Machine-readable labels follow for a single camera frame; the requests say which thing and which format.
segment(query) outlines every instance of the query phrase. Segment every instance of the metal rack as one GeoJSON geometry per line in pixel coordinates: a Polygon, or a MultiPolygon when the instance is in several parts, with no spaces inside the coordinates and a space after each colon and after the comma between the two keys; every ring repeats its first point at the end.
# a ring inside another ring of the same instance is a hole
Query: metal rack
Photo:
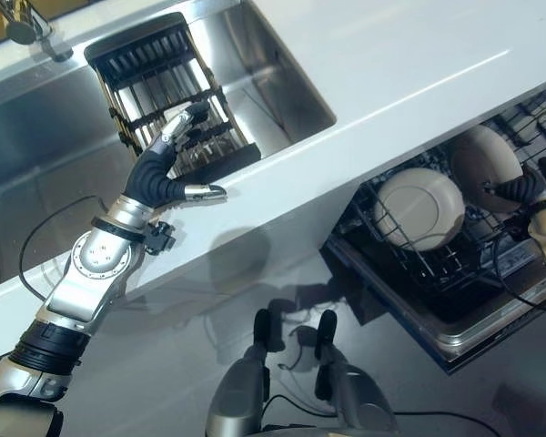
{"type": "MultiPolygon", "coordinates": [[[[85,54],[120,140],[136,155],[166,124],[167,111],[208,101],[208,119],[188,133],[173,168],[175,177],[249,146],[181,14],[162,15],[110,36],[88,47],[85,54]]],[[[252,160],[258,160],[258,149],[250,146],[252,160]]]]}
{"type": "MultiPolygon", "coordinates": [[[[538,159],[546,157],[546,90],[484,124],[502,135],[522,164],[537,168],[538,159]]],[[[431,168],[452,178],[449,145],[450,142],[442,143],[363,183],[350,203],[349,210],[340,220],[338,232],[345,234],[356,227],[364,227],[374,240],[389,247],[413,282],[431,297],[460,292],[476,280],[501,289],[491,262],[491,247],[496,240],[500,241],[499,264],[502,276],[510,275],[539,256],[529,241],[519,242],[511,237],[511,230],[504,223],[509,216],[491,214],[467,205],[460,233],[446,246],[423,252],[418,251],[408,239],[402,247],[389,244],[374,221],[373,209],[380,203],[385,211],[380,219],[389,216],[394,225],[391,232],[398,229],[404,235],[380,201],[379,189],[392,175],[405,168],[431,168]]]]}

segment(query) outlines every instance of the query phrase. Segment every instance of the robotic arm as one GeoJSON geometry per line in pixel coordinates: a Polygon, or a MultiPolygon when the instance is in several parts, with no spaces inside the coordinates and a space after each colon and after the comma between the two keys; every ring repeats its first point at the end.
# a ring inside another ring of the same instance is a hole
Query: robotic arm
{"type": "Polygon", "coordinates": [[[500,184],[491,192],[527,207],[528,234],[540,247],[546,263],[546,181],[537,170],[526,166],[523,170],[523,176],[500,184]]]}
{"type": "Polygon", "coordinates": [[[71,250],[64,277],[35,315],[14,351],[0,360],[0,435],[54,437],[63,415],[60,400],[90,338],[119,285],[133,271],[143,246],[169,247],[168,226],[148,224],[155,208],[177,200],[223,198],[214,185],[185,185],[167,177],[178,140],[207,118],[209,104],[196,103],[168,121],[132,169],[124,193],[71,250]]]}

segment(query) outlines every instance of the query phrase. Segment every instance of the gray floor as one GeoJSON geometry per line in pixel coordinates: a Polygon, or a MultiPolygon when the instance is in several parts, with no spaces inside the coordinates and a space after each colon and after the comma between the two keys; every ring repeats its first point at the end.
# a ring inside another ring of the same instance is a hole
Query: gray floor
{"type": "MultiPolygon", "coordinates": [[[[66,414],[63,435],[204,435],[205,414],[220,378],[251,342],[256,310],[269,307],[284,310],[284,343],[277,344],[284,350],[268,357],[272,394],[327,408],[313,396],[317,368],[311,348],[304,348],[293,371],[278,365],[298,356],[291,331],[317,326],[321,312],[332,308],[339,315],[336,344],[376,379],[394,410],[451,410],[476,416],[505,437],[546,436],[546,315],[447,376],[379,304],[357,295],[355,288],[351,280],[333,279],[316,256],[189,321],[183,321],[187,312],[205,301],[158,310],[139,300],[114,310],[59,402],[66,414]],[[344,290],[350,301],[364,300],[370,322],[360,326],[340,297],[344,290]]],[[[271,405],[265,422],[335,423],[305,416],[282,400],[271,405]]],[[[490,435],[453,418],[409,417],[399,424],[410,437],[490,435]]]]}

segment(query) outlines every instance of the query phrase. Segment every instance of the black cable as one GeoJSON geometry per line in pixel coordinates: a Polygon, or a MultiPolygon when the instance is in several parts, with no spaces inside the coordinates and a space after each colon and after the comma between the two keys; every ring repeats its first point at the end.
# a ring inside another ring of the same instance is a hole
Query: black cable
{"type": "Polygon", "coordinates": [[[498,253],[498,247],[500,246],[500,239],[497,238],[493,242],[493,247],[491,249],[492,257],[493,257],[493,268],[495,269],[495,275],[498,277],[498,279],[501,282],[501,286],[503,287],[504,291],[508,293],[510,296],[512,296],[515,300],[519,300],[522,303],[525,303],[526,305],[530,305],[531,307],[535,308],[536,310],[546,311],[545,305],[539,305],[534,302],[530,302],[529,300],[524,299],[522,296],[518,295],[514,291],[510,289],[508,284],[506,283],[505,279],[501,276],[500,272],[500,263],[498,261],[499,253],[498,253]]]}
{"type": "MultiPolygon", "coordinates": [[[[326,418],[326,419],[338,417],[338,415],[335,414],[335,413],[334,414],[318,414],[316,412],[311,412],[310,410],[308,410],[306,408],[303,408],[301,405],[298,405],[297,403],[292,401],[290,398],[288,398],[287,396],[284,396],[282,394],[276,394],[275,396],[273,396],[271,399],[268,400],[268,402],[265,404],[265,408],[263,408],[262,416],[265,416],[265,412],[267,411],[268,406],[276,398],[281,398],[281,399],[289,402],[291,405],[293,405],[298,410],[300,410],[300,411],[302,411],[302,412],[304,412],[306,414],[309,414],[311,416],[323,417],[323,418],[326,418]]],[[[486,422],[481,421],[479,419],[476,419],[475,417],[467,416],[465,414],[459,414],[458,412],[393,412],[393,414],[395,416],[450,416],[450,417],[456,417],[458,419],[463,419],[465,421],[477,423],[478,425],[482,426],[483,428],[485,428],[486,430],[491,432],[495,437],[501,437],[501,434],[496,429],[494,429],[491,425],[488,425],[486,422]]]]}
{"type": "Polygon", "coordinates": [[[277,398],[281,398],[281,399],[284,399],[285,401],[289,402],[291,405],[293,405],[295,408],[297,408],[298,410],[306,413],[306,414],[309,414],[310,416],[316,416],[316,417],[323,417],[325,419],[329,419],[329,418],[333,418],[333,417],[338,417],[338,415],[336,413],[333,413],[333,414],[321,414],[319,412],[311,412],[310,410],[308,410],[307,408],[303,408],[301,405],[299,405],[298,403],[295,403],[294,401],[292,401],[290,398],[288,398],[287,396],[283,395],[283,394],[276,394],[275,396],[273,396],[272,398],[270,398],[267,403],[265,404],[265,407],[263,407],[263,413],[261,414],[261,417],[265,416],[265,412],[267,411],[267,408],[269,408],[269,405],[277,398]]]}
{"type": "Polygon", "coordinates": [[[465,421],[477,423],[478,425],[482,426],[489,432],[491,432],[496,437],[501,437],[501,434],[491,427],[491,425],[488,425],[484,421],[480,421],[479,419],[476,419],[471,416],[466,416],[465,414],[459,414],[458,412],[394,412],[395,416],[450,416],[450,417],[457,417],[459,419],[463,419],[465,421]]]}
{"type": "Polygon", "coordinates": [[[58,214],[65,212],[69,208],[72,208],[77,203],[84,202],[85,200],[89,200],[91,198],[96,198],[97,202],[99,203],[99,206],[101,209],[103,209],[105,212],[107,212],[106,204],[103,202],[103,199],[101,199],[99,196],[96,195],[90,195],[90,196],[84,196],[82,198],[78,198],[77,200],[63,206],[62,208],[58,209],[51,215],[49,215],[47,218],[45,218],[43,221],[41,221],[38,225],[36,225],[33,230],[30,231],[28,236],[26,237],[25,241],[22,243],[22,246],[20,247],[20,252],[18,253],[18,278],[22,282],[22,285],[25,286],[25,288],[30,291],[37,299],[41,301],[45,301],[45,296],[40,294],[32,285],[28,283],[28,281],[25,278],[25,273],[23,271],[23,261],[25,260],[25,251],[26,247],[28,246],[28,243],[30,242],[31,238],[38,232],[39,229],[41,229],[47,221],[52,219],[54,216],[57,216],[58,214]]]}

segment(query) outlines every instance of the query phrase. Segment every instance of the plate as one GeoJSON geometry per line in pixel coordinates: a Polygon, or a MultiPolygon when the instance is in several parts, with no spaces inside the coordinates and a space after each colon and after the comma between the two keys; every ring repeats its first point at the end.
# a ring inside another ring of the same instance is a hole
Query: plate
{"type": "Polygon", "coordinates": [[[378,197],[374,221],[384,238],[402,249],[440,248],[457,235],[463,224],[465,205],[461,193],[438,171],[403,170],[385,182],[378,197]]]}
{"type": "Polygon", "coordinates": [[[497,185],[522,175],[520,161],[510,145],[489,127],[477,125],[451,140],[451,172],[465,199],[489,212],[513,212],[517,202],[486,193],[486,183],[497,185]]]}

